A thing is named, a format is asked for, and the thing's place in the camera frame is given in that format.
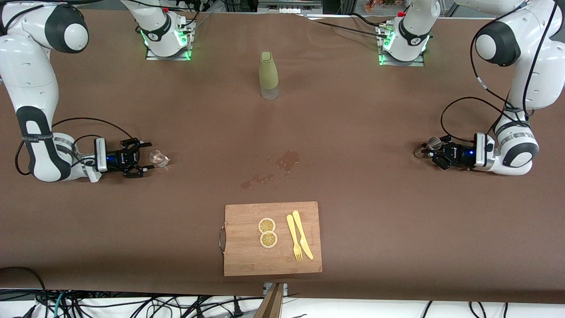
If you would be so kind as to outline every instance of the plug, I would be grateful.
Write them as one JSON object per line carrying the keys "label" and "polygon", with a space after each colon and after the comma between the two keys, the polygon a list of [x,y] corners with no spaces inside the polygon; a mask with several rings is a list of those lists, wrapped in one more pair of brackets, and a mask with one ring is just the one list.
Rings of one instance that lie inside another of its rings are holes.
{"label": "plug", "polygon": [[238,318],[244,315],[241,311],[240,303],[237,301],[237,297],[233,297],[233,317]]}

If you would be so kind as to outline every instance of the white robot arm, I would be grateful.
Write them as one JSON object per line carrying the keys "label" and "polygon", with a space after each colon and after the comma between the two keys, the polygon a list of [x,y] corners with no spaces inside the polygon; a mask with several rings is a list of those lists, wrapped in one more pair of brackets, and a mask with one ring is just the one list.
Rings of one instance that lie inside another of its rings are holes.
{"label": "white robot arm", "polygon": [[551,40],[563,29],[565,1],[469,0],[460,5],[490,14],[511,12],[481,29],[475,45],[485,61],[503,67],[515,65],[503,113],[493,126],[498,147],[492,137],[479,132],[472,147],[455,144],[446,136],[437,144],[438,149],[428,147],[424,152],[443,169],[455,165],[504,175],[526,174],[539,151],[526,112],[553,104],[565,84],[565,44]]}
{"label": "white robot arm", "polygon": [[53,133],[53,115],[59,100],[51,50],[79,53],[88,44],[82,14],[64,3],[9,2],[0,15],[0,76],[18,118],[30,156],[29,171],[45,182],[88,177],[96,182],[106,171],[141,177],[152,166],[137,164],[137,139],[122,141],[124,149],[107,152],[104,138],[96,140],[94,154],[79,154],[75,140]]}
{"label": "white robot arm", "polygon": [[146,5],[122,0],[141,28],[147,47],[159,57],[169,57],[186,47],[186,18],[162,9],[159,0],[144,0]]}
{"label": "white robot arm", "polygon": [[440,10],[438,0],[412,0],[406,15],[392,20],[393,31],[383,49],[399,61],[416,59],[425,49]]}

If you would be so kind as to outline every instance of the yellow knife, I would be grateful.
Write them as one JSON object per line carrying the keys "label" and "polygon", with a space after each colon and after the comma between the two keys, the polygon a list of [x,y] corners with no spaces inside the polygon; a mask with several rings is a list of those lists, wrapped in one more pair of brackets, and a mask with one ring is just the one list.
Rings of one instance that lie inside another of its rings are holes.
{"label": "yellow knife", "polygon": [[298,231],[300,232],[300,245],[304,250],[304,253],[308,256],[309,259],[313,260],[314,256],[310,251],[310,247],[308,246],[308,242],[306,241],[306,236],[304,235],[304,230],[302,228],[302,221],[300,220],[300,214],[298,211],[292,211],[292,216],[294,217],[294,222],[296,222],[296,226],[298,226]]}

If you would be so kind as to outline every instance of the table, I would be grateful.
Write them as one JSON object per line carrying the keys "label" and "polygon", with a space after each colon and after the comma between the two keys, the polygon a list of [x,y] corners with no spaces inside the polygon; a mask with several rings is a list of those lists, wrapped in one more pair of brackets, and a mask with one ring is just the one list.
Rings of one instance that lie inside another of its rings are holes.
{"label": "table", "polygon": [[[55,120],[110,120],[171,163],[147,178],[110,174],[96,184],[22,177],[11,159],[16,116],[0,90],[2,267],[31,267],[49,289],[257,295],[278,279],[302,297],[565,302],[562,98],[532,118],[541,151],[523,177],[441,171],[412,155],[442,135],[450,101],[494,101],[468,62],[484,20],[438,20],[426,66],[399,68],[379,66],[374,38],[294,15],[214,14],[197,29],[192,61],[145,61],[128,12],[84,15],[89,47],[51,55]],[[259,91],[264,50],[279,69],[274,101]],[[492,90],[509,89],[511,67],[478,64]],[[445,124],[465,137],[496,117],[463,102]],[[101,134],[109,148],[124,137],[88,122],[55,131]],[[300,162],[285,177],[275,161],[287,151]],[[241,188],[254,174],[274,179]],[[319,202],[323,272],[223,277],[224,206],[281,201]],[[24,274],[0,282],[34,284]]]}

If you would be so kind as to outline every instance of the bottle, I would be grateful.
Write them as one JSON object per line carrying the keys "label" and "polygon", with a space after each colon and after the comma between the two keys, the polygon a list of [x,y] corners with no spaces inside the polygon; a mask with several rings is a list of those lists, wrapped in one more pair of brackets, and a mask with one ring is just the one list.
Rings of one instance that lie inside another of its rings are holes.
{"label": "bottle", "polygon": [[261,95],[266,100],[274,100],[279,95],[279,73],[273,60],[273,54],[269,51],[261,53],[259,85],[261,86]]}

